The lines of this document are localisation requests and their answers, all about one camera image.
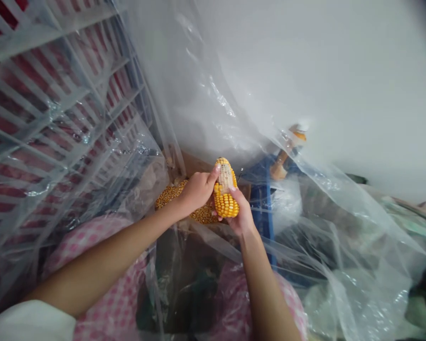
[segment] wrist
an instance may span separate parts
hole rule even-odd
[[[249,228],[242,230],[240,244],[242,244],[242,246],[246,246],[248,249],[256,246],[264,246],[259,231],[254,224]]]
[[[189,204],[183,200],[183,198],[177,197],[173,199],[171,203],[174,209],[177,211],[177,215],[180,216],[180,219],[186,218],[192,213]]]

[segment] plastic bottle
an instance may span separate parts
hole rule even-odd
[[[291,129],[291,131],[297,139],[288,139],[286,150],[281,150],[279,152],[275,163],[270,168],[270,174],[273,180],[285,179],[289,172],[290,165],[293,163],[289,154],[293,157],[297,156],[298,152],[303,147],[304,142],[306,142],[306,131],[308,130],[309,125],[303,122],[295,125],[294,128],[295,129]]]

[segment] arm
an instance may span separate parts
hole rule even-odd
[[[218,174],[218,169],[194,174],[178,198],[78,256],[53,273],[24,300],[44,301],[73,317],[86,312],[151,243],[178,220],[207,202]]]
[[[240,237],[241,254],[251,302],[251,314],[257,340],[301,341],[300,332],[271,269],[262,239],[252,219],[249,203],[235,188],[232,197],[240,206],[229,224]]]

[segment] white sleeve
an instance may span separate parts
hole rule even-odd
[[[0,341],[71,341],[76,320],[42,301],[14,305],[0,314]]]

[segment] hand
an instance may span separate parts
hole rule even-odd
[[[205,205],[213,193],[221,166],[217,165],[211,173],[194,173],[177,198],[186,216]]]
[[[240,211],[235,218],[226,218],[234,233],[238,237],[247,235],[249,233],[258,234],[257,228],[254,225],[254,219],[252,218],[251,206],[249,205],[249,202],[246,200],[243,193],[238,188],[231,188],[231,195],[240,207]]]

